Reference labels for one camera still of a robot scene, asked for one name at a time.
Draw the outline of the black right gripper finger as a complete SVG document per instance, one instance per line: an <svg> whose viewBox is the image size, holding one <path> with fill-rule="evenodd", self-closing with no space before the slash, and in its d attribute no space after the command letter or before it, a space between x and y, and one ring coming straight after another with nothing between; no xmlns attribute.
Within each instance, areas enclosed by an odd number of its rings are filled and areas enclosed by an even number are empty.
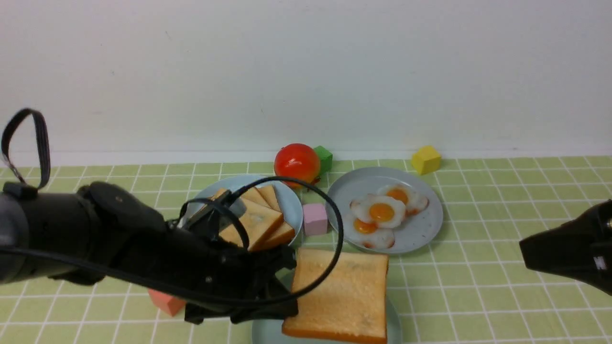
<svg viewBox="0 0 612 344"><path fill-rule="evenodd" d="M612 201L593 205L557 228L520 240L529 270L581 281L612 293Z"/></svg>

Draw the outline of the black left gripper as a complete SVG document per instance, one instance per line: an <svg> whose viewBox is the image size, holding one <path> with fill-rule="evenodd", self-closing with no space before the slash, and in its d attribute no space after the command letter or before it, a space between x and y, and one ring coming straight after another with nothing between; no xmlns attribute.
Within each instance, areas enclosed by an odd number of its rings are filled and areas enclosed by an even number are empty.
<svg viewBox="0 0 612 344"><path fill-rule="evenodd" d="M114 267L120 279L186 301L185 320L193 324L220 317L234 324L284 320L299 313L297 298L272 305L257 303L290 294L275 275L296 267L294 248L279 245L248 254L234 244L195 235L176 224L162 217L117 220L120 244Z"/></svg>

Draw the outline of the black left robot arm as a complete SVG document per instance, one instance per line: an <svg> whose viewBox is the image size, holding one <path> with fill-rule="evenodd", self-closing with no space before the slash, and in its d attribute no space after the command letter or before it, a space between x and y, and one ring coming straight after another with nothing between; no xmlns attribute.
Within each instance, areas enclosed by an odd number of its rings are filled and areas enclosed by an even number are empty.
<svg viewBox="0 0 612 344"><path fill-rule="evenodd" d="M201 324L284 320L297 298L276 277L295 267L287 245L249 253L218 235L228 210L179 228L127 190L93 182L77 193L40 193L21 183L1 192L1 283L47 277L82 286L114 278L186 301Z"/></svg>

